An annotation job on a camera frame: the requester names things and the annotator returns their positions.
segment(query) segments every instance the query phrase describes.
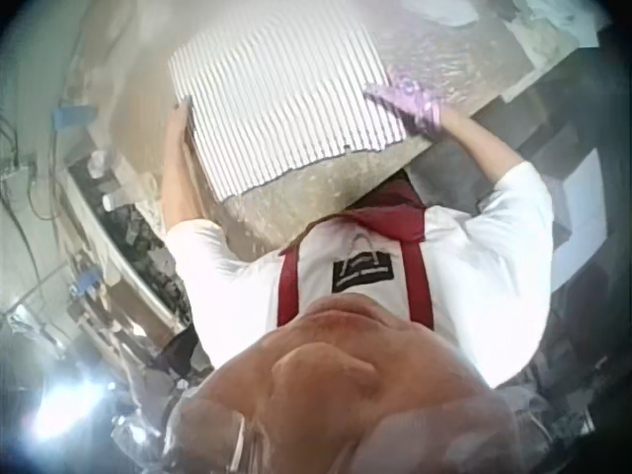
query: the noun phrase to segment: white shirt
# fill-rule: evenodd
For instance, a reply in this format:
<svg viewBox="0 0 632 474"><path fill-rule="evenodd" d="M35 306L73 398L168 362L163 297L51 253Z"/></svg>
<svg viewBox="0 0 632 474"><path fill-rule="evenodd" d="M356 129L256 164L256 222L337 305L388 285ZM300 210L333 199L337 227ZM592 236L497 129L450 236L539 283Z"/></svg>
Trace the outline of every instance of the white shirt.
<svg viewBox="0 0 632 474"><path fill-rule="evenodd" d="M434 330L459 347L491 386L517 374L544 332L550 300L553 208L527 162L495 185L480 215L433 206L421 243ZM220 366L277 326L278 252L247 264L207 220L182 222L167 235L204 350ZM315 226L300 245L299 314L331 294L333 265L361 252L389 254L394 278L353 286L409 319L400 244L352 222Z"/></svg>

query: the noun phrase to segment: corrugated white panel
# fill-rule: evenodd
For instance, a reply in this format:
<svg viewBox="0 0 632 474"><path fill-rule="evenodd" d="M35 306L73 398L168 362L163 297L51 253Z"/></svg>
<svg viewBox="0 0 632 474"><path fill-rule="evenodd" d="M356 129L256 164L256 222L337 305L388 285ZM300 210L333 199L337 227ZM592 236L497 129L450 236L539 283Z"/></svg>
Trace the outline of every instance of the corrugated white panel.
<svg viewBox="0 0 632 474"><path fill-rule="evenodd" d="M362 93L386 75L344 0L230 2L169 66L179 98L193 97L197 152L220 200L406 137Z"/></svg>

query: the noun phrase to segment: table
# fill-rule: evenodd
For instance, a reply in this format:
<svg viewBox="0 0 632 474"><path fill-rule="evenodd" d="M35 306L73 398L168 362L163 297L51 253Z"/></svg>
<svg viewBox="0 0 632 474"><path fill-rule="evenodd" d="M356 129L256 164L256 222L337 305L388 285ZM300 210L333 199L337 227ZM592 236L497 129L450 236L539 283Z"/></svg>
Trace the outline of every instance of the table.
<svg viewBox="0 0 632 474"><path fill-rule="evenodd" d="M411 0L402 0L401 8L387 14L367 18L382 62L407 65L415 77L433 84L452 105L472 115L499 95L515 97L579 46L577 39L552 22L532 19L525 13L525 1L516 2L515 9L488 0L470 1L478 19L458 28L411 13ZM118 7L112 3L110 18L116 18L122 2ZM165 3L160 12L155 7L143 10L144 3L139 0L109 55L92 61L99 64L84 71L97 70L112 87L102 87L101 94L88 88L83 97L100 110L91 129L97 145L114 146L137 173L152 173L160 182L162 135L175 97L167 60L197 31L212 27L213 9L220 5L186 0L177 10ZM91 21L104 18L104 12L88 17L86 35L92 31ZM98 41L92 43L103 47ZM90 57L91 52L82 54ZM429 146L414 135L380 153L324 160L222 204L213 200L195 159L192 166L207 216L224 227L233 252L253 260L290 241L309 222L344 209ZM158 201L151 198L147 205L154 207L151 218L160 215ZM150 224L160 227L157 222Z"/></svg>

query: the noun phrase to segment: bright light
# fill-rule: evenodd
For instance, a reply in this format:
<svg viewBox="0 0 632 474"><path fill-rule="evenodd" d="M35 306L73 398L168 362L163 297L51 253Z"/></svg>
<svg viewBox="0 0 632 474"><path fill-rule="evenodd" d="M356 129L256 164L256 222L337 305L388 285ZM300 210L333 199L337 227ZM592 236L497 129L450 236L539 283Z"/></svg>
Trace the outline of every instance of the bright light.
<svg viewBox="0 0 632 474"><path fill-rule="evenodd" d="M145 330L142 329L140 326L138 326L133 321L131 321L131 332L134 333L134 335L136 335L136 336L141 336L143 338L147 337L147 333L145 333Z"/></svg>
<svg viewBox="0 0 632 474"><path fill-rule="evenodd" d="M103 397L103 388L85 382L76 387L60 386L44 396L35 420L39 439L48 439L67 432L87 417Z"/></svg>
<svg viewBox="0 0 632 474"><path fill-rule="evenodd" d="M144 444L147 441L147 433L143 428L130 425L129 430L131 431L131 437L133 437L134 441L138 444Z"/></svg>

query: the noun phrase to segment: glasses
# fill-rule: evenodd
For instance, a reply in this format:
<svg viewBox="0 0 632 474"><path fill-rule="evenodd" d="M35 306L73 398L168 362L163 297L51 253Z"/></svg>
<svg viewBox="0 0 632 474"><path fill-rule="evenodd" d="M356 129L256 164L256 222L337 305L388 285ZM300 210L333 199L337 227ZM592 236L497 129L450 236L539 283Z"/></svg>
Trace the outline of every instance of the glasses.
<svg viewBox="0 0 632 474"><path fill-rule="evenodd" d="M523 422L543 406L512 387L392 415L345 446L327 474L526 472L542 445L532 436L525 445ZM275 474L270 453L263 431L243 415L189 394L170 418L163 466L176 473Z"/></svg>

